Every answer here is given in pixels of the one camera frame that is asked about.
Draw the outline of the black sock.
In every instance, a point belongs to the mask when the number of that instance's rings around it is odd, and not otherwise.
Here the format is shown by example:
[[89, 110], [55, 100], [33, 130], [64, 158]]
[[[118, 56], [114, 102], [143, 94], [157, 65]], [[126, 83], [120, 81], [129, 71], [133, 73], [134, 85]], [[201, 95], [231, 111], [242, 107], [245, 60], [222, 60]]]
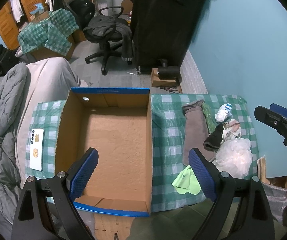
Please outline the black sock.
[[216, 151], [220, 148], [223, 141], [223, 124], [216, 126], [215, 130], [205, 139], [204, 148], [208, 151]]

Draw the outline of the white pink plastic bag bundle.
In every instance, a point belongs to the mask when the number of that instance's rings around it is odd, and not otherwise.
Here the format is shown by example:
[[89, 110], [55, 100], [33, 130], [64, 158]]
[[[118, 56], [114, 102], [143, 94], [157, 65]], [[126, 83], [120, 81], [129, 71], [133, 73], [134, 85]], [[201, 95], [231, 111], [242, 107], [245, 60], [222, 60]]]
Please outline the white pink plastic bag bundle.
[[231, 119], [223, 124], [222, 139], [223, 141], [234, 140], [235, 138], [240, 138], [242, 136], [242, 129], [240, 123]]

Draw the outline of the light green microfibre cloth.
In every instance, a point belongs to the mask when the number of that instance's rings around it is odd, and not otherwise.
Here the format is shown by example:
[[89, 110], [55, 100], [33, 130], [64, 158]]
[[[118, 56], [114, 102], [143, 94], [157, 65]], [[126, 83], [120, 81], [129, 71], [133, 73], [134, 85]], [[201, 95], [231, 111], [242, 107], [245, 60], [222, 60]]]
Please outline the light green microfibre cloth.
[[199, 182], [190, 165], [188, 165], [178, 174], [171, 185], [181, 195], [187, 193], [197, 195], [201, 191], [201, 186], [199, 185]]

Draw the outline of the grey-brown towel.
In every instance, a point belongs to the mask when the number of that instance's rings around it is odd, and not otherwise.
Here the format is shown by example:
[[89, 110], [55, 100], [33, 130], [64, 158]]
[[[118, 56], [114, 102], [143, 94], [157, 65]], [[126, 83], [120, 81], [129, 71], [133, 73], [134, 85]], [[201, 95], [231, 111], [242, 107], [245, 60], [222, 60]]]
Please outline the grey-brown towel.
[[202, 109], [203, 103], [204, 100], [202, 99], [182, 107], [186, 118], [183, 149], [183, 164], [185, 166], [189, 165], [189, 152], [193, 148], [199, 149], [207, 161], [215, 159], [214, 151], [208, 151], [204, 148], [204, 141], [209, 137], [209, 132]]

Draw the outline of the blue-rimmed cardboard box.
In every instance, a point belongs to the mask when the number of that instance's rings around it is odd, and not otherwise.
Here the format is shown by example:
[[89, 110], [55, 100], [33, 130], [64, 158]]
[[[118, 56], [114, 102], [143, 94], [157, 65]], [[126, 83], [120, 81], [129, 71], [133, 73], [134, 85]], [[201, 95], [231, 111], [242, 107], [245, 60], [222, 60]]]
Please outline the blue-rimmed cardboard box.
[[65, 102], [55, 150], [56, 172], [89, 149], [98, 163], [75, 207], [147, 217], [152, 202], [152, 119], [148, 88], [75, 87]]

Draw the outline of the green glitter scrub cloth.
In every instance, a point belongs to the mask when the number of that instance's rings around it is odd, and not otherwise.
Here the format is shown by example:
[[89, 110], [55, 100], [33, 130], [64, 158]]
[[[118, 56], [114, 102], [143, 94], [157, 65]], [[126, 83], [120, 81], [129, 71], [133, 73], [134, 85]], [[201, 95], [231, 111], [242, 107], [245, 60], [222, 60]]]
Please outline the green glitter scrub cloth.
[[217, 122], [214, 115], [212, 114], [211, 107], [205, 102], [202, 103], [202, 111], [205, 116], [208, 132], [209, 134], [211, 134], [215, 131], [215, 128], [217, 127]]

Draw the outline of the white smartphone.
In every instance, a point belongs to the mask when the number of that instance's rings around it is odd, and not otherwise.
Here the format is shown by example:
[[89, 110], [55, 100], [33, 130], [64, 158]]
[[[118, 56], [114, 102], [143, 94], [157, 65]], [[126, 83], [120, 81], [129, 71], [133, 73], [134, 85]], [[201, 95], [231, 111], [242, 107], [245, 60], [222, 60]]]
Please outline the white smartphone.
[[30, 139], [29, 167], [33, 170], [42, 171], [44, 130], [33, 128]]

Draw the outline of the blue striped white plastic bag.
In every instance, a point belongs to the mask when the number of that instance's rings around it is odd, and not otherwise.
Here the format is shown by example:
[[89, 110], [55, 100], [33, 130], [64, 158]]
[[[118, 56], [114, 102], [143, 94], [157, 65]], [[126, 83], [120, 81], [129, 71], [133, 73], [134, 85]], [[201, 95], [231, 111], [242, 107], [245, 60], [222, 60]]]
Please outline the blue striped white plastic bag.
[[224, 122], [231, 116], [232, 105], [230, 103], [223, 104], [215, 114], [216, 122]]

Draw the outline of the black wardrobe cabinet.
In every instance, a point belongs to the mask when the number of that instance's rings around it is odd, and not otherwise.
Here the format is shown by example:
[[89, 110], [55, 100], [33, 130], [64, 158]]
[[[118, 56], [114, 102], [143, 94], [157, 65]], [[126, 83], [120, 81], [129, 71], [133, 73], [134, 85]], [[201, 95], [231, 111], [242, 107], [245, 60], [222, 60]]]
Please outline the black wardrobe cabinet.
[[180, 67], [206, 0], [130, 0], [134, 64], [139, 73]]

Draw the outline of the grey quilted duvet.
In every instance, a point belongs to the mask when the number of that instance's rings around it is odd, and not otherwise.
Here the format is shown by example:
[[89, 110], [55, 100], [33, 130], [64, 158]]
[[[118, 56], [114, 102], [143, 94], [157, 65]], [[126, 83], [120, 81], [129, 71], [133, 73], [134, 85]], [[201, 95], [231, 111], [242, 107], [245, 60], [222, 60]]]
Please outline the grey quilted duvet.
[[10, 223], [21, 194], [15, 157], [17, 121], [32, 67], [32, 63], [21, 62], [0, 76], [0, 211]]

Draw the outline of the small cardboard box on floor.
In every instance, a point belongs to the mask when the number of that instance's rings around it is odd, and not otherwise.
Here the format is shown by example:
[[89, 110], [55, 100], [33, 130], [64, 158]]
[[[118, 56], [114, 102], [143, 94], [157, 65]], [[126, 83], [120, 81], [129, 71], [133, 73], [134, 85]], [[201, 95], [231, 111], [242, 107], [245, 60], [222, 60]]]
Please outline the small cardboard box on floor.
[[151, 87], [177, 87], [178, 81], [173, 79], [160, 79], [158, 69], [153, 68], [151, 72]]

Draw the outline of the green checkered tablecloth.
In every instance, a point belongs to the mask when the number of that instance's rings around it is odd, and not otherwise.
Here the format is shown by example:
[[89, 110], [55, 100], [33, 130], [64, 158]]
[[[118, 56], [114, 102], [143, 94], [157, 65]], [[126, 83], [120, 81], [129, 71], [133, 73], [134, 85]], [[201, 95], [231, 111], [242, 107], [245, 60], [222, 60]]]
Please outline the green checkered tablecloth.
[[[202, 94], [152, 94], [152, 136], [153, 136], [153, 191], [152, 212], [160, 212], [192, 205], [205, 199], [203, 193], [192, 195], [179, 194], [171, 183], [184, 169], [182, 154], [185, 139], [185, 117], [182, 106], [204, 99], [211, 118], [224, 103], [232, 105], [231, 116], [241, 125], [242, 137], [251, 142], [253, 161], [250, 164], [249, 176], [256, 175], [259, 150], [255, 129], [246, 108], [246, 100], [238, 95], [202, 95]], [[29, 159], [25, 159], [24, 176], [40, 178], [54, 176], [54, 150], [58, 135], [60, 117], [65, 100], [43, 102], [35, 106], [29, 129], [42, 128], [43, 169], [32, 170]]]

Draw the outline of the green checkered cloth on box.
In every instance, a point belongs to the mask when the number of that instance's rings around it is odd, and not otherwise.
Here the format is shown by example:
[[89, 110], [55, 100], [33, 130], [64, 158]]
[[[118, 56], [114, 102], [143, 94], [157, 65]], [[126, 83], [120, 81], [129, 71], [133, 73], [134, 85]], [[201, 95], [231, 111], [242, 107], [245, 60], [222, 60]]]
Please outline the green checkered cloth on box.
[[65, 9], [58, 9], [38, 23], [29, 23], [18, 35], [24, 54], [46, 48], [66, 56], [72, 46], [68, 38], [79, 26], [75, 16]]

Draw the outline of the grey plastic bag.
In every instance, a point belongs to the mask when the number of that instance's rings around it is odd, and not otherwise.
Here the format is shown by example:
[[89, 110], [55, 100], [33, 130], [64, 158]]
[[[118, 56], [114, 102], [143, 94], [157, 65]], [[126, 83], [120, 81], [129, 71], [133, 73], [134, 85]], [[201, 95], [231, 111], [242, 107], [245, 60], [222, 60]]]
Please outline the grey plastic bag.
[[273, 217], [282, 223], [284, 208], [287, 206], [287, 189], [274, 185], [262, 184], [267, 196]]

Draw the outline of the white mesh bath pouf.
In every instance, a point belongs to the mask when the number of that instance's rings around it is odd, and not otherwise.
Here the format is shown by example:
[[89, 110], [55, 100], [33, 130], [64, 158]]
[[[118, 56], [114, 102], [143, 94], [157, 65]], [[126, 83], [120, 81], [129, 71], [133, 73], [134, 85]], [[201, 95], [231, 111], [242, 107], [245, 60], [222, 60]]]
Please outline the white mesh bath pouf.
[[220, 172], [228, 172], [232, 177], [243, 179], [248, 175], [253, 154], [251, 141], [244, 138], [225, 141], [212, 162]]

